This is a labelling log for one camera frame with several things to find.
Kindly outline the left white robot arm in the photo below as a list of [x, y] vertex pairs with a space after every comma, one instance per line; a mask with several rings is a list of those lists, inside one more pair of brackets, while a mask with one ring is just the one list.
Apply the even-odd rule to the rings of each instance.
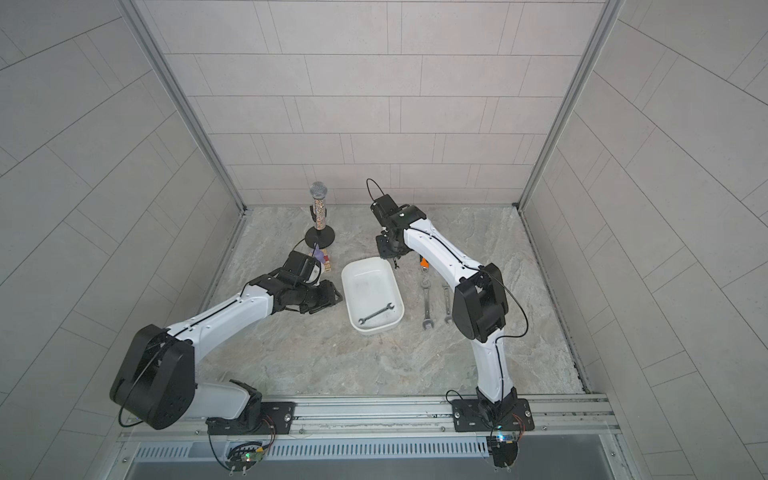
[[285, 310], [314, 314], [342, 299], [329, 280], [285, 281], [266, 274], [241, 292], [186, 321], [150, 324], [134, 336], [109, 391], [121, 411], [155, 430], [201, 418], [213, 435], [255, 433], [265, 424], [262, 395], [237, 380], [201, 383], [200, 361], [226, 340]]

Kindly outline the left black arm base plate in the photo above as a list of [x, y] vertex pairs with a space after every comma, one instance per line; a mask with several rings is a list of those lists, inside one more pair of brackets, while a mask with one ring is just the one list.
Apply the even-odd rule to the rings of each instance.
[[295, 402], [260, 402], [248, 405], [236, 419], [206, 419], [210, 435], [287, 435], [293, 422]]

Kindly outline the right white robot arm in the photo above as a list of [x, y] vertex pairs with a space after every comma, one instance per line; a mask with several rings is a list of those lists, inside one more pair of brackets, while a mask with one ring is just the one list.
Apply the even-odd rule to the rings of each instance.
[[509, 302], [500, 270], [461, 252], [425, 217], [395, 213], [379, 223], [382, 233], [376, 240], [382, 258], [398, 259], [414, 251], [454, 289], [453, 323], [472, 344], [478, 398], [496, 414], [510, 409], [517, 393], [501, 343]]

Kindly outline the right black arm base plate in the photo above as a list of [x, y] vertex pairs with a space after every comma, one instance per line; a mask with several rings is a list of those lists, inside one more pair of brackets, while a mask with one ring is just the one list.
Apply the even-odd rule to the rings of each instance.
[[525, 398], [506, 398], [498, 404], [483, 399], [449, 401], [456, 432], [531, 432], [532, 411]]

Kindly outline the white storage box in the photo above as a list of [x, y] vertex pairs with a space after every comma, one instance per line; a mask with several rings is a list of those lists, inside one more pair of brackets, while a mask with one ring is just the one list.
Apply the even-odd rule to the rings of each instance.
[[[350, 323], [360, 334], [371, 336], [395, 328], [405, 307], [395, 275], [387, 260], [371, 257], [346, 265], [341, 274], [344, 300]], [[381, 314], [364, 325], [358, 319], [394, 303], [394, 310]]]

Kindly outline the silver combination wrench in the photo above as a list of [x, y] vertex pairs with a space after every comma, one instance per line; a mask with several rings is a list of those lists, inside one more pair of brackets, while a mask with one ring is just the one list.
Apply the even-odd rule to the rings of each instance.
[[452, 289], [448, 284], [442, 285], [442, 292], [443, 292], [443, 303], [444, 303], [444, 309], [445, 309], [445, 317], [444, 322], [446, 324], [451, 324], [453, 322], [453, 316], [452, 316]]

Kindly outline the long silver wrench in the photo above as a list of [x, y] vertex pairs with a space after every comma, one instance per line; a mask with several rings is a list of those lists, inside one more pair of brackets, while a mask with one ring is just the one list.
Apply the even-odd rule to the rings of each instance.
[[423, 267], [422, 279], [421, 279], [421, 290], [422, 290], [423, 302], [424, 302], [424, 319], [422, 322], [422, 326], [424, 330], [434, 328], [434, 321], [431, 316], [430, 289], [431, 289], [431, 280], [429, 275], [429, 268]]

